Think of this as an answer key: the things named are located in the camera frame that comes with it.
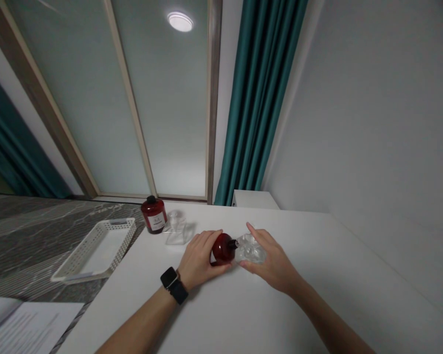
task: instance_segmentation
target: glass panel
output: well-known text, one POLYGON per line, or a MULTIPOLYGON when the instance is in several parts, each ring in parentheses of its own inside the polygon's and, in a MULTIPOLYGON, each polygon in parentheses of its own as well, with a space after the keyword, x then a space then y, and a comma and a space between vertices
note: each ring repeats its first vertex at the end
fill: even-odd
POLYGON ((150 194, 103 3, 7 3, 100 190, 150 194))
POLYGON ((207 0, 113 1, 156 189, 205 196, 207 0), (173 29, 180 11, 193 29, 173 29))

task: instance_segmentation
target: amber bottle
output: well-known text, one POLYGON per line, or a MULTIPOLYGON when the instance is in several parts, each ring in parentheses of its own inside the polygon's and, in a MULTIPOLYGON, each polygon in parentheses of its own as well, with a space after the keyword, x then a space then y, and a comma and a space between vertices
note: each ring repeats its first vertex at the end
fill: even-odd
POLYGON ((236 240, 232 239, 228 234, 221 234, 213 244, 210 263, 215 263, 217 266, 231 263, 235 258, 235 250, 237 248, 236 240))
POLYGON ((150 234, 160 234, 167 221, 164 202, 155 196, 149 196, 141 205, 144 221, 150 234))

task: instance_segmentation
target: basket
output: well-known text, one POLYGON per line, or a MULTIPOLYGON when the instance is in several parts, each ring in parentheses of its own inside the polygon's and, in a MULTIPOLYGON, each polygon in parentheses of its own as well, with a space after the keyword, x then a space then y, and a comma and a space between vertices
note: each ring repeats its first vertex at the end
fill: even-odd
POLYGON ((53 274, 51 281, 75 284, 108 278, 122 260, 135 231, 134 218, 98 222, 53 274))

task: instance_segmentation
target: smartwatch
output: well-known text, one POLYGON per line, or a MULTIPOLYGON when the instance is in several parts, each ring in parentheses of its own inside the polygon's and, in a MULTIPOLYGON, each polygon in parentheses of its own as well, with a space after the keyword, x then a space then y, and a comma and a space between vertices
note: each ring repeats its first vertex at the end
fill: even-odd
POLYGON ((162 286, 171 293, 179 305, 182 305, 187 296, 189 296, 189 293, 180 280, 179 274, 177 274, 173 267, 161 275, 161 282, 162 286))

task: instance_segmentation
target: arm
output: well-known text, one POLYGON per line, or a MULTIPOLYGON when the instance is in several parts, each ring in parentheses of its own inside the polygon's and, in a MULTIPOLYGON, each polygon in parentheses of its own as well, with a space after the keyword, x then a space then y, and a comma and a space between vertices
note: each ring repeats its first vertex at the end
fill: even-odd
MULTIPOLYGON (((204 231, 187 245, 178 272, 189 293, 230 268, 231 265, 211 266, 210 251, 222 230, 204 231)), ((109 353, 147 353, 177 307, 176 300, 163 287, 140 307, 97 351, 109 353)))
POLYGON ((266 230, 255 230, 249 223, 247 226, 266 250, 267 257, 261 265, 242 261, 241 266, 290 296, 308 316, 330 353, 373 353, 366 342, 300 276, 273 237, 266 230))

